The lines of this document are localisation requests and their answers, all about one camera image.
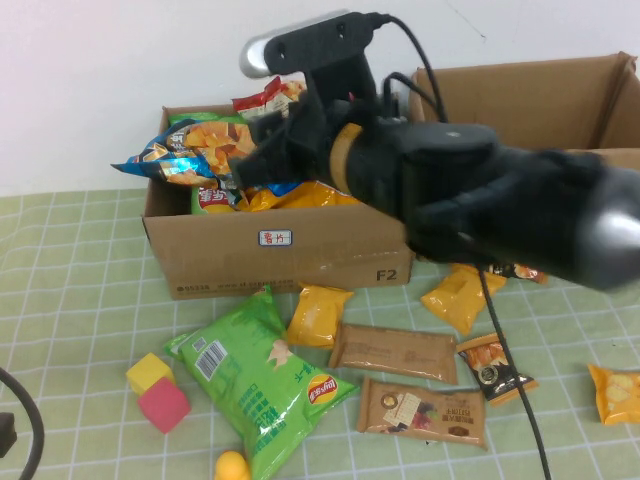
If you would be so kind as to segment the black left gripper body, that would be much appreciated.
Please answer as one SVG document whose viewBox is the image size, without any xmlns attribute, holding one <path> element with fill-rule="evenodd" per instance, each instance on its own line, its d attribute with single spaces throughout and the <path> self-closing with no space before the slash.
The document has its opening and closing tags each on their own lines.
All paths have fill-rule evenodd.
<svg viewBox="0 0 640 480">
<path fill-rule="evenodd" d="M 15 416 L 13 413 L 0 413 L 0 458 L 4 458 L 17 440 Z"/>
</svg>

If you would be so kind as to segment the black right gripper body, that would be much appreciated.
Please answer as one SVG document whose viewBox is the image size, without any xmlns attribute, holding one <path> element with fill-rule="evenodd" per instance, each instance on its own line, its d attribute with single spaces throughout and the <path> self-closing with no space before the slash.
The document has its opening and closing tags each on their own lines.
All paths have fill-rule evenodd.
<svg viewBox="0 0 640 480">
<path fill-rule="evenodd" d="M 289 105 L 278 157 L 278 181 L 319 180 L 347 185 L 347 146 L 334 147 L 349 123 L 353 102 L 332 100 L 323 105 L 312 93 L 302 93 Z"/>
</svg>

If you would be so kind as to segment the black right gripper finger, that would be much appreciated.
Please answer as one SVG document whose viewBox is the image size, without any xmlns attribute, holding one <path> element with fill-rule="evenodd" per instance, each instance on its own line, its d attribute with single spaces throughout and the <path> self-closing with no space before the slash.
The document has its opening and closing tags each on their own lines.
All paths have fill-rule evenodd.
<svg viewBox="0 0 640 480">
<path fill-rule="evenodd" d="M 233 157 L 230 170 L 233 181 L 241 189 L 305 179 L 304 169 L 288 148 L 257 149 L 245 157 Z"/>
<path fill-rule="evenodd" d="M 287 115 L 283 111 L 274 111 L 249 120 L 254 145 L 261 148 L 270 141 L 285 145 L 299 143 L 304 137 L 301 130 L 304 115 L 304 107 L 292 107 Z"/>
</svg>

